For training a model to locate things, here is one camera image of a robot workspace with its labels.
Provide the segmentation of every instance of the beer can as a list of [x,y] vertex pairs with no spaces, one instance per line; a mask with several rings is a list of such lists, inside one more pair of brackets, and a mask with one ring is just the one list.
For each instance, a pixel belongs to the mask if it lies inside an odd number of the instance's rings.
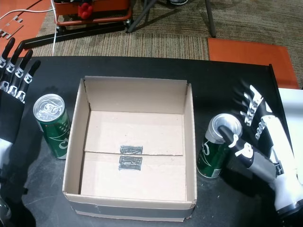
[[223,125],[239,137],[242,135],[240,121],[231,114],[222,113],[210,120],[197,160],[198,172],[207,178],[216,178],[220,175],[230,152],[228,145],[218,132],[218,128]]
[[66,159],[71,124],[63,99],[56,94],[42,96],[35,102],[33,112],[55,157]]

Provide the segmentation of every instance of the metal stand leg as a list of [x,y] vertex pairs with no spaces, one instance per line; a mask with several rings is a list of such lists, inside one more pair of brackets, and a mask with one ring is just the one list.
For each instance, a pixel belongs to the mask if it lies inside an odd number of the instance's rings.
[[212,7],[210,5],[210,1],[205,0],[205,5],[206,5],[207,16],[208,16],[210,35],[212,38],[215,38],[216,27],[214,26],[214,19],[213,19],[213,13],[212,13]]
[[150,11],[151,7],[157,2],[157,0],[151,0],[146,7],[144,7],[142,13],[136,18],[136,20],[130,25],[130,27],[127,30],[127,33],[131,33],[136,26],[140,23],[142,18]]

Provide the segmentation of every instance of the metal bracket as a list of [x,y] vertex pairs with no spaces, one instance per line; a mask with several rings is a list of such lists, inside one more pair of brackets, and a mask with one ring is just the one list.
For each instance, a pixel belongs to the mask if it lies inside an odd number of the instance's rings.
[[[124,31],[125,24],[123,22],[116,22],[105,25],[96,25],[92,27],[78,28],[73,30],[66,30],[57,33],[56,42],[61,42],[70,39],[77,39],[91,35],[105,34],[110,32]],[[44,35],[32,39],[24,40],[24,49],[31,49],[38,46],[53,43],[54,34]]]

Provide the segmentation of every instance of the black table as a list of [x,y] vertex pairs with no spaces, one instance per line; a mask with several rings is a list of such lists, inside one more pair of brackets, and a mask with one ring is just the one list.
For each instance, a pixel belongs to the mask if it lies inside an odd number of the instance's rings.
[[9,164],[3,168],[1,195],[12,209],[12,222],[20,226],[278,226],[273,192],[231,158],[222,176],[197,176],[198,201],[192,218],[183,223],[115,220],[77,215],[62,194],[65,161],[49,150],[32,113],[42,95],[56,93],[72,118],[80,78],[88,76],[186,79],[192,84],[196,148],[210,119],[232,108],[232,85],[238,78],[252,83],[273,111],[285,116],[276,80],[268,66],[130,57],[39,57],[42,64],[31,84],[26,108]]

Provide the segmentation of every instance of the open cardboard box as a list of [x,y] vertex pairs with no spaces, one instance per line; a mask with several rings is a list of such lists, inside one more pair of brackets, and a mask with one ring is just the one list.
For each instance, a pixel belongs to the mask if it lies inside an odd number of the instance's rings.
[[197,198],[191,85],[168,79],[81,80],[62,190],[79,214],[190,217]]

